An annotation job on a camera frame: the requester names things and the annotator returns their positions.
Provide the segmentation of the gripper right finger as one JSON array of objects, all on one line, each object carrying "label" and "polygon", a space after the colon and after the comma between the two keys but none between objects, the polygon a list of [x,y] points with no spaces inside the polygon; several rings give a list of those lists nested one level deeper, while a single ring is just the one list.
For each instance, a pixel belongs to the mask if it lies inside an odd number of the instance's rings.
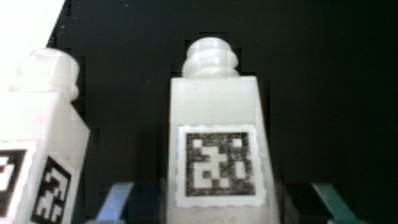
[{"label": "gripper right finger", "polygon": [[313,183],[313,189],[333,216],[328,224],[370,224],[358,218],[335,186],[329,183]]}]

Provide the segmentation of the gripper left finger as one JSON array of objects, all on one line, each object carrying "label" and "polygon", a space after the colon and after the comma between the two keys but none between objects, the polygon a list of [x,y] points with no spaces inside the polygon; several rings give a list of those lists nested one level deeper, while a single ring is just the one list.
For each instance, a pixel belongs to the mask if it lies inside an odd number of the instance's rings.
[{"label": "gripper left finger", "polygon": [[84,224],[127,224],[123,211],[134,189],[132,182],[120,182],[113,185],[97,218]]}]

